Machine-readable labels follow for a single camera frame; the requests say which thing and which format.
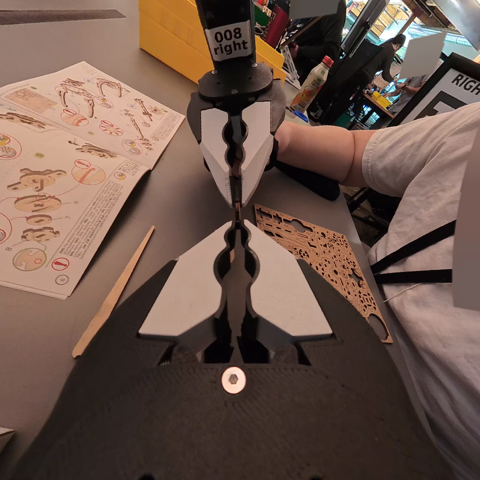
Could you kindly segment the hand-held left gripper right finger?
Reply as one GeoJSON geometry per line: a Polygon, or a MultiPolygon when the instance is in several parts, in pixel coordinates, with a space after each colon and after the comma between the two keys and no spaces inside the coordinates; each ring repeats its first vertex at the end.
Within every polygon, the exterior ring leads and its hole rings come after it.
{"type": "Polygon", "coordinates": [[[254,339],[285,345],[330,338],[333,331],[296,257],[249,220],[241,222],[241,242],[254,339]]]}

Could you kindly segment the laser-cut wooden parts sheet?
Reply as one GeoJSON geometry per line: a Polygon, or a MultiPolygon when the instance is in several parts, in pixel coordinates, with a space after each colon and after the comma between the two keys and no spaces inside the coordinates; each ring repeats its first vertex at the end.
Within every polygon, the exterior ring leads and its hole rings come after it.
{"type": "Polygon", "coordinates": [[[345,297],[368,322],[375,316],[384,329],[384,344],[393,338],[347,237],[291,215],[255,204],[257,227],[297,259],[306,261],[345,297]]]}

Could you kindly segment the illustrated instruction booklet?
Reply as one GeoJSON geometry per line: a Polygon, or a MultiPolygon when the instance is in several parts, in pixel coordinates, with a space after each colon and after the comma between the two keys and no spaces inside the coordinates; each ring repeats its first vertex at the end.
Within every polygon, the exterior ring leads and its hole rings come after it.
{"type": "Polygon", "coordinates": [[[184,116],[84,61],[0,107],[0,284],[66,299],[184,116]]]}

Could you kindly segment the person's right forearm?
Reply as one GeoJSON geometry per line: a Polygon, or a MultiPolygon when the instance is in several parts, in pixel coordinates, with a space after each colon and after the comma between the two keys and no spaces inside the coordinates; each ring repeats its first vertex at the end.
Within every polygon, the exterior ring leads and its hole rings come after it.
{"type": "Polygon", "coordinates": [[[283,122],[274,138],[278,159],[320,174],[347,187],[367,187],[362,159],[375,130],[347,130],[338,126],[302,126],[283,122]]]}

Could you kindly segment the white plastic crate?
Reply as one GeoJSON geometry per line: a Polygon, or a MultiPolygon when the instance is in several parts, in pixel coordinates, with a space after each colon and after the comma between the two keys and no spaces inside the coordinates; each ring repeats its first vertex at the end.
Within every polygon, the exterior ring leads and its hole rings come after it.
{"type": "Polygon", "coordinates": [[[298,80],[298,73],[295,67],[294,61],[291,56],[290,48],[288,45],[283,46],[280,49],[281,54],[284,57],[283,70],[286,72],[287,80],[293,85],[298,80]]]}

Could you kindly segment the black framed white sign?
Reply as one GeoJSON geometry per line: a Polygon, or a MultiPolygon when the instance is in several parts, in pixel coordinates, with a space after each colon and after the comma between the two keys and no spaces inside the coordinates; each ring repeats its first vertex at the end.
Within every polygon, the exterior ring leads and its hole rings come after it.
{"type": "Polygon", "coordinates": [[[479,63],[453,52],[388,126],[451,112],[479,100],[479,63]]]}

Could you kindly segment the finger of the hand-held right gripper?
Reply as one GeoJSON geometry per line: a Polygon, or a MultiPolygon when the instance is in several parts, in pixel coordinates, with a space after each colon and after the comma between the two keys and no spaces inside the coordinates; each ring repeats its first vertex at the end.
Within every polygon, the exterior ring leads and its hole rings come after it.
{"type": "Polygon", "coordinates": [[[255,192],[272,152],[271,102],[258,101],[243,109],[246,137],[242,143],[243,160],[239,166],[241,206],[246,207],[255,192]]]}
{"type": "Polygon", "coordinates": [[[224,138],[230,122],[228,112],[220,109],[201,111],[200,148],[213,180],[229,207],[234,207],[231,181],[232,167],[227,159],[229,145],[224,138]]]}

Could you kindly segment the juice bottle with red cap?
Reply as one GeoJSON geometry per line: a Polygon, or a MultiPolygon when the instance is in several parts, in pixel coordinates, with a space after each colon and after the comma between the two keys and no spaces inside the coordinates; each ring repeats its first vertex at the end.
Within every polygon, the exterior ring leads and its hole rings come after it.
{"type": "Polygon", "coordinates": [[[334,61],[330,57],[325,56],[321,63],[310,71],[291,104],[287,107],[289,111],[304,113],[307,110],[326,83],[333,63],[334,61]]]}

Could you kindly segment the yellow plastic bin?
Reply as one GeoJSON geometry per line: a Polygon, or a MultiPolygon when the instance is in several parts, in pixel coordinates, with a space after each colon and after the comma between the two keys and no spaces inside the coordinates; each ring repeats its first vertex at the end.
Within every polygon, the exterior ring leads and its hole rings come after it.
{"type": "Polygon", "coordinates": [[[285,82],[284,57],[255,35],[252,1],[139,1],[140,48],[197,84],[223,89],[242,68],[285,82]]]}

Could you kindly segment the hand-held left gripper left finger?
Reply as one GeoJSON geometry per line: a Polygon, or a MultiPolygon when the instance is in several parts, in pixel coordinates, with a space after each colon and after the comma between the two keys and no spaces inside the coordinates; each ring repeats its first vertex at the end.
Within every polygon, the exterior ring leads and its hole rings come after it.
{"type": "Polygon", "coordinates": [[[222,279],[231,268],[235,246],[233,221],[213,231],[178,257],[139,335],[182,345],[210,345],[215,320],[226,304],[222,279]]]}

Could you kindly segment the thin wooden stick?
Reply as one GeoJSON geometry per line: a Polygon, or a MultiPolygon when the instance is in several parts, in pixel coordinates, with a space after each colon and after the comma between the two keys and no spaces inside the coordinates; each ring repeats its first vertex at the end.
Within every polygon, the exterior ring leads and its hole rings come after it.
{"type": "Polygon", "coordinates": [[[120,277],[117,279],[116,283],[112,287],[111,291],[105,298],[104,302],[102,303],[100,309],[95,314],[93,319],[90,321],[89,325],[87,326],[86,330],[83,332],[81,338],[75,345],[71,355],[75,359],[80,357],[84,351],[86,350],[87,346],[90,344],[92,339],[98,333],[100,328],[105,324],[108,320],[110,315],[112,314],[123,290],[125,289],[127,283],[129,282],[130,277],[132,276],[135,267],[137,266],[141,255],[143,254],[153,232],[155,230],[155,226],[151,226],[149,231],[147,232],[146,236],[142,240],[139,247],[136,249],[134,255],[126,265],[125,269],[123,270],[120,277]]]}

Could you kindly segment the operator in white shirt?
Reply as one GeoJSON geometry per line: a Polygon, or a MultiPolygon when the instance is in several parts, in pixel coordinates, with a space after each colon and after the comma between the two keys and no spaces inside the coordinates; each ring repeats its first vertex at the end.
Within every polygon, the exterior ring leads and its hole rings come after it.
{"type": "MultiPolygon", "coordinates": [[[[375,191],[401,197],[388,232],[368,254],[371,265],[456,219],[478,128],[473,103],[371,137],[363,177],[375,191]]],[[[454,307],[452,284],[381,288],[439,450],[458,478],[479,479],[479,312],[454,307]]]]}

